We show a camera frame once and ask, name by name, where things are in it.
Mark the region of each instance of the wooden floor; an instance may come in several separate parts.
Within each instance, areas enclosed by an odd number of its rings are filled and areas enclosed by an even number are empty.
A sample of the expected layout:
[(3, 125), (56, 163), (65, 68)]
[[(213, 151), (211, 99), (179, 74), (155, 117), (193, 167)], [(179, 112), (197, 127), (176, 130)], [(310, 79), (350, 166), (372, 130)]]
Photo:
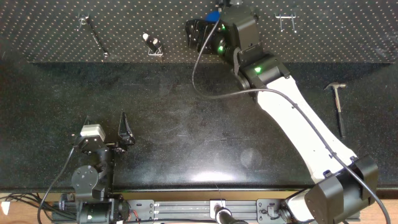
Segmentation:
[[(398, 223), (398, 200), (383, 200), (391, 217), (391, 223)], [(50, 223), (42, 212), (42, 223)], [(37, 223), (37, 209), (22, 202), (11, 202), (8, 215), (0, 212), (0, 223), (2, 224), (33, 224)], [(376, 203), (361, 212), (361, 222), (356, 224), (379, 224), (385, 223), (384, 216)]]

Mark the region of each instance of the black countertop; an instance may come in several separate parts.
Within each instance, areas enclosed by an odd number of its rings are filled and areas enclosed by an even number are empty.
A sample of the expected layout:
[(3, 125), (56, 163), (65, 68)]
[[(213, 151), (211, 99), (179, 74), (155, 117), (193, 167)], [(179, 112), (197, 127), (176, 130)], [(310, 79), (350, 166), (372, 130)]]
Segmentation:
[[(398, 187), (398, 69), (370, 63), (287, 63), (309, 105), (338, 136), (331, 82), (340, 91), (347, 140), (379, 166), (379, 187)], [(116, 156), (115, 189), (299, 189), (308, 170), (278, 125), (250, 99), (197, 97), (192, 64), (1, 61), (0, 191), (43, 192), (58, 174), (86, 115), (117, 136), (125, 111), (137, 139)], [(230, 68), (202, 64), (197, 85), (236, 91)], [(53, 191), (71, 190), (74, 154)]]

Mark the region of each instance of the hammer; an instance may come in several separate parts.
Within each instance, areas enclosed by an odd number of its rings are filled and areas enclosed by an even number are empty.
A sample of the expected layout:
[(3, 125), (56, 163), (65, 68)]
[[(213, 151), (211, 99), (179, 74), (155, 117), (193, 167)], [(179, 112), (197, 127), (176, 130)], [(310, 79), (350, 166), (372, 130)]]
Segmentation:
[(343, 125), (343, 118), (341, 117), (341, 107), (340, 107), (340, 100), (338, 99), (338, 92), (337, 89), (338, 88), (346, 88), (346, 84), (342, 83), (339, 84), (337, 82), (331, 83), (328, 86), (326, 86), (325, 89), (327, 89), (328, 87), (332, 87), (333, 90), (335, 91), (335, 100), (336, 100), (336, 107), (337, 107), (337, 112), (338, 112), (338, 126), (340, 128), (340, 135), (342, 139), (346, 138), (346, 131)]

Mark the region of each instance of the perforated board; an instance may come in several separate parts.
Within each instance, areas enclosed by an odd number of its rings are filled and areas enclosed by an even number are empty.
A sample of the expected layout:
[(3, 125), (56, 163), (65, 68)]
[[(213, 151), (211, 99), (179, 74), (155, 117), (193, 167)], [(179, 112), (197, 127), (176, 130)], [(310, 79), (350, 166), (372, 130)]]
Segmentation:
[[(215, 1), (44, 0), (0, 3), (0, 35), (30, 62), (160, 62), (147, 54), (142, 34), (158, 37), (164, 62), (194, 62), (185, 22), (217, 10)], [(244, 1), (259, 11), (265, 50), (285, 62), (394, 62), (398, 57), (397, 1)], [(89, 14), (110, 53), (103, 60), (89, 28)], [(296, 14), (283, 19), (275, 14)], [(205, 55), (202, 62), (220, 62)]]

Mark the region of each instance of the hammer head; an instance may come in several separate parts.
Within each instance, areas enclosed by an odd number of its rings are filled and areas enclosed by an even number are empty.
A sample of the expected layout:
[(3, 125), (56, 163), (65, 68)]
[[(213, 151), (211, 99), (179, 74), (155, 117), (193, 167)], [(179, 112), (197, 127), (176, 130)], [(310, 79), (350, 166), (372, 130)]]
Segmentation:
[(327, 89), (327, 88), (329, 88), (329, 87), (332, 87), (333, 89), (337, 89), (337, 88), (346, 88), (346, 84), (334, 82), (334, 83), (331, 83), (331, 84), (329, 84), (328, 86), (326, 86), (325, 89)]

